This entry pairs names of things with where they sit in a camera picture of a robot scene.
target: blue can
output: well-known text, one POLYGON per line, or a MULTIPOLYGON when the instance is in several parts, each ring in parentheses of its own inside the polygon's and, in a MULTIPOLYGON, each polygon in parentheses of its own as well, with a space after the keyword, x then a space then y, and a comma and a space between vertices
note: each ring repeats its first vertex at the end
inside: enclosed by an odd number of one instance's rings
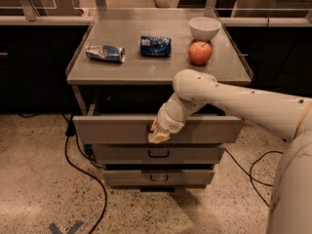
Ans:
POLYGON ((140 54, 147 57, 169 57, 172 53, 172 39, 164 36, 141 36, 140 54))
POLYGON ((92 43, 87 45, 86 55, 89 59, 106 60, 112 62, 124 62, 126 58, 125 48, 97 45, 92 43))

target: floor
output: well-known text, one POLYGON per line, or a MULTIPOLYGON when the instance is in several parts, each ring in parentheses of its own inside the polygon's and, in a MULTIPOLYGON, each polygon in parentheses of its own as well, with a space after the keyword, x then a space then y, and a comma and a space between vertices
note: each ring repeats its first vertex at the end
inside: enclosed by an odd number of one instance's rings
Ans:
MULTIPOLYGON (((88 1, 82 0, 85 7, 88 1)), ((177 0, 168 1, 174 7, 177 0)), ((111 7, 134 3, 136 7, 155 6, 153 0, 107 0, 111 7)), ((89 233, 105 200, 105 215, 93 233, 265 233, 268 208, 227 153, 215 166, 214 179, 206 188, 140 192, 106 185, 105 199, 94 180, 67 163, 67 122, 62 115, 23 118, 3 114, 0 123, 0 233, 89 233)), ((236 143, 224 146, 246 170, 263 153, 287 148, 281 140, 252 126, 243 128, 236 143)), ((101 170, 80 154, 75 137, 69 139, 67 147, 74 164, 105 184, 101 170)), ((253 175, 272 183, 280 157, 266 156, 255 166, 253 175)), ((269 201, 271 188, 257 188, 269 201)))

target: apple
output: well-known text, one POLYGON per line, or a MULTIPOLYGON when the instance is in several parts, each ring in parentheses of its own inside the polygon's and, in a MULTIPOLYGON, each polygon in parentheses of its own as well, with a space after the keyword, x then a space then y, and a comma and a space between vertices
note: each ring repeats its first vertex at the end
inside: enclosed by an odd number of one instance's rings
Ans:
POLYGON ((212 47, 206 42, 195 42, 189 47, 188 56, 195 65, 205 65, 212 56, 212 47))

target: white bowl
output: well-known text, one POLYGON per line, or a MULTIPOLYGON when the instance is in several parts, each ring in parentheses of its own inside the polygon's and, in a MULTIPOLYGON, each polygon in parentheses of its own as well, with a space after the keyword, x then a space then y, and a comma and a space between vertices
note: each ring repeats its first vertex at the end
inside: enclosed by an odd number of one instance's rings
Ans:
POLYGON ((198 17, 189 21, 189 28, 195 40, 208 42, 217 35, 221 23, 217 19, 198 17))

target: gray drawer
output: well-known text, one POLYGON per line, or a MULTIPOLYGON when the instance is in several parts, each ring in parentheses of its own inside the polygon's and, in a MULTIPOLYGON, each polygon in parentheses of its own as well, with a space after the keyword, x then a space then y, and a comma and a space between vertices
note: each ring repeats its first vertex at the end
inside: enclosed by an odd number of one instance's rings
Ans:
POLYGON ((218 164, 224 149, 211 145, 151 147, 94 144, 98 164, 218 164))
MULTIPOLYGON (((100 115, 73 118, 83 143, 148 143, 148 126, 155 115, 100 115)), ((244 122, 234 116, 194 115, 185 127, 166 143, 232 143, 244 122)))
POLYGON ((180 170, 168 172, 104 171, 109 186, 201 186, 206 187, 214 177, 214 170, 180 170))

